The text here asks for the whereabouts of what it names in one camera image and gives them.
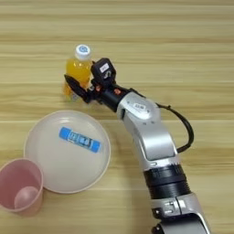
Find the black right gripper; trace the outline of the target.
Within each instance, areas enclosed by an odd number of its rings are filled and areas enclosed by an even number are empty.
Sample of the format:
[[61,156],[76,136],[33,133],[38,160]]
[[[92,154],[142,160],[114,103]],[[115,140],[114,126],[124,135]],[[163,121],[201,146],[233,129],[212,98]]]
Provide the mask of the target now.
[[125,89],[117,84],[112,84],[107,88],[101,85],[91,85],[82,88],[80,83],[71,76],[65,74],[64,78],[72,91],[86,103],[90,103],[91,99],[93,99],[100,104],[106,105],[113,112],[117,112],[120,101],[130,92],[129,89]]

